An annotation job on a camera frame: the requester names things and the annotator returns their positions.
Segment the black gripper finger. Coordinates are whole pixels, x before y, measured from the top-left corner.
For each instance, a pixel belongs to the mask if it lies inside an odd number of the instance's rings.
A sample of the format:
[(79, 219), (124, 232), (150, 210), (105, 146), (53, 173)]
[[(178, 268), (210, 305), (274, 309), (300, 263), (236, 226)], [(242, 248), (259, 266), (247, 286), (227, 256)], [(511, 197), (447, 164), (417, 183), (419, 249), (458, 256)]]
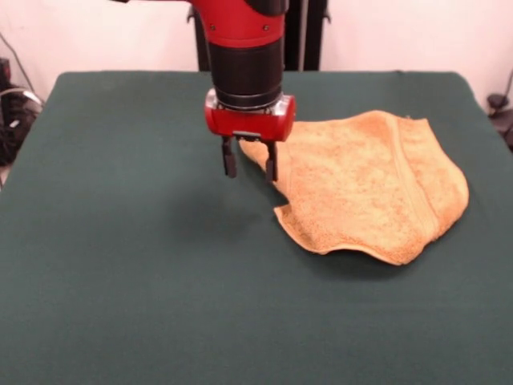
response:
[(221, 144), (224, 173), (229, 178), (235, 178), (236, 171), (236, 158), (232, 152), (232, 137), (223, 136)]
[(277, 143), (269, 141), (265, 143), (268, 150), (268, 159), (265, 163), (266, 180), (274, 182), (278, 180), (278, 167), (277, 167)]

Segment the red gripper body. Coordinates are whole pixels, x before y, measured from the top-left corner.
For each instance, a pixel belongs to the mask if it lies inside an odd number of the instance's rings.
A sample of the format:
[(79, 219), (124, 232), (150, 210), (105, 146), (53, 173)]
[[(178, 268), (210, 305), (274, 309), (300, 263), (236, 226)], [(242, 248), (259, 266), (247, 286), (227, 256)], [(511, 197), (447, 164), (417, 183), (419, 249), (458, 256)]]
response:
[(214, 135), (285, 142), (296, 117), (296, 99), (282, 95), (271, 107), (237, 111), (224, 107), (211, 88), (205, 98), (204, 114), (208, 129)]

